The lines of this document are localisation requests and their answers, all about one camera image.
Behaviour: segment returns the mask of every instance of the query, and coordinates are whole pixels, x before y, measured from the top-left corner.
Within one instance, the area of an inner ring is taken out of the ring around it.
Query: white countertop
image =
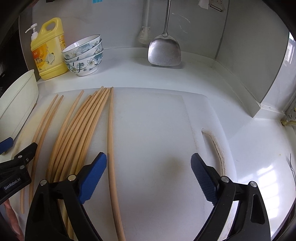
[[[296,136],[292,128],[283,127],[279,120],[251,118],[230,86],[211,68],[211,59],[184,53],[181,66],[170,69],[151,66],[146,58],[130,58],[143,57],[143,53],[134,55],[134,52],[135,49],[105,50],[99,69],[91,75],[78,77],[67,72],[50,80],[39,80],[39,97],[102,85],[168,89],[207,96],[229,142],[238,182],[257,182],[273,235],[296,197],[288,165],[291,153],[296,168],[292,143]],[[113,58],[116,53],[121,57]]]

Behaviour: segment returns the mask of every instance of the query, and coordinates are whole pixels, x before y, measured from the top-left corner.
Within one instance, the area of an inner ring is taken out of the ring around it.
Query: porcelain bowl
[[[86,37],[72,43],[62,51],[66,60],[77,57],[100,43],[101,36],[99,34]]]
[[[87,50],[86,52],[78,55],[77,57],[74,57],[71,59],[64,59],[64,61],[65,61],[65,63],[75,62],[75,61],[78,61],[79,59],[84,59],[84,58],[88,58],[93,55],[96,55],[96,54],[100,53],[102,50],[103,50],[103,46],[102,46],[102,39],[101,39],[101,41],[96,46],[91,48],[90,50]]]
[[[80,59],[71,63],[66,63],[66,65],[72,73],[75,73],[78,76],[85,76],[95,72],[98,69],[99,64],[102,61],[102,57],[103,50],[100,53],[88,58]]]

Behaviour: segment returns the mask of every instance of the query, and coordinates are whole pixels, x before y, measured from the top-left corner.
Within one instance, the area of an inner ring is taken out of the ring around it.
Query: dish soap bottle
[[[54,23],[55,26],[51,30],[46,28]],[[26,33],[32,29],[31,51],[35,64],[42,79],[48,80],[68,71],[64,63],[62,51],[65,49],[64,31],[62,20],[53,18],[44,23],[38,33],[36,31],[37,24],[33,24]]]

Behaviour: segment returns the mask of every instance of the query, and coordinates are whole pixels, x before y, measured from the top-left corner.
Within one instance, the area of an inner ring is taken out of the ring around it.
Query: spatula
[[[149,45],[148,61],[154,65],[176,66],[181,63],[181,50],[178,42],[168,35],[168,18],[170,14],[168,0],[163,34],[158,35]]]

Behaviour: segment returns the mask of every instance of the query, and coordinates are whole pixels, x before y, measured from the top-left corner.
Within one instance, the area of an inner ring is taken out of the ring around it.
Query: blue gripper pad
[[[80,182],[80,193],[78,200],[80,204],[84,204],[89,200],[107,166],[107,157],[100,152],[90,165],[84,166],[81,171],[82,178]]]
[[[191,168],[206,199],[215,206],[218,202],[219,174],[213,167],[207,166],[198,153],[191,157]]]
[[[9,148],[13,146],[13,139],[11,137],[8,137],[4,141],[0,142],[0,155],[7,151]]]

